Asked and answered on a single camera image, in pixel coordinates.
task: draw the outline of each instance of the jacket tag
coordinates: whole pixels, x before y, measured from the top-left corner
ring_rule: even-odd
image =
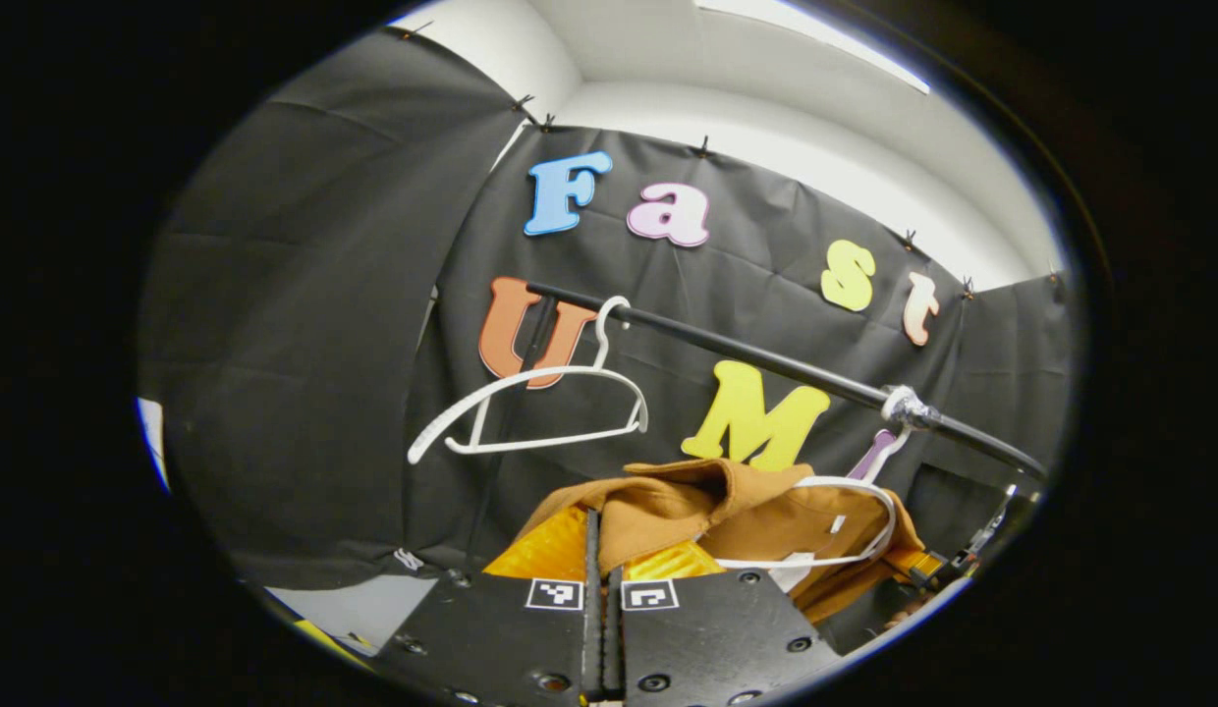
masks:
[[[815,560],[815,552],[794,552],[784,562],[789,560]],[[766,569],[766,574],[770,574],[781,590],[788,592],[810,574],[810,569],[812,568],[771,568]]]

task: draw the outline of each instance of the bolt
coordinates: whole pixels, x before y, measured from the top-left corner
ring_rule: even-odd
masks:
[[[660,673],[648,675],[646,679],[639,680],[639,690],[644,690],[644,692],[660,692],[660,690],[665,690],[667,687],[671,687],[671,679]]]

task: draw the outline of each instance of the blue letter f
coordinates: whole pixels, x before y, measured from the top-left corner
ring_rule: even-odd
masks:
[[[526,235],[542,235],[569,230],[579,224],[579,215],[569,210],[569,197],[575,205],[587,206],[596,193],[597,182],[587,169],[597,174],[613,169],[613,160],[602,151],[541,162],[531,167],[535,178],[535,215],[523,229]],[[574,179],[570,173],[577,171]]]

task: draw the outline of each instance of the hanger hook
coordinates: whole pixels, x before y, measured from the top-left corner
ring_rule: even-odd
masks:
[[[597,341],[600,343],[600,350],[597,351],[597,362],[592,363],[593,367],[599,368],[604,366],[605,356],[609,355],[609,336],[605,335],[605,321],[609,318],[609,310],[618,307],[631,307],[631,301],[627,301],[626,296],[614,295],[609,300],[605,300],[604,305],[600,305],[600,313],[597,313]],[[622,322],[621,328],[630,327],[628,323]]]

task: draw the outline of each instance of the ceiling light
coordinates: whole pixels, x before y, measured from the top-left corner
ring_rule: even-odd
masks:
[[[883,54],[875,52],[873,49],[854,40],[851,37],[842,34],[842,32],[834,30],[820,20],[811,17],[810,15],[801,12],[797,7],[788,5],[787,2],[781,2],[780,0],[693,0],[695,6],[702,10],[713,10],[713,12],[726,12],[728,15],[738,15],[742,18],[758,20],[758,22],[771,23],[771,26],[787,28],[788,30],[795,32],[798,34],[804,34],[810,37],[816,41],[822,44],[834,46],[840,49],[842,52],[855,55],[855,57],[865,60],[867,63],[879,68],[883,72],[893,74],[900,80],[905,80],[915,89],[920,90],[921,94],[928,94],[929,88],[922,79],[917,76],[911,74],[911,72],[893,63],[890,59],[884,57]]]

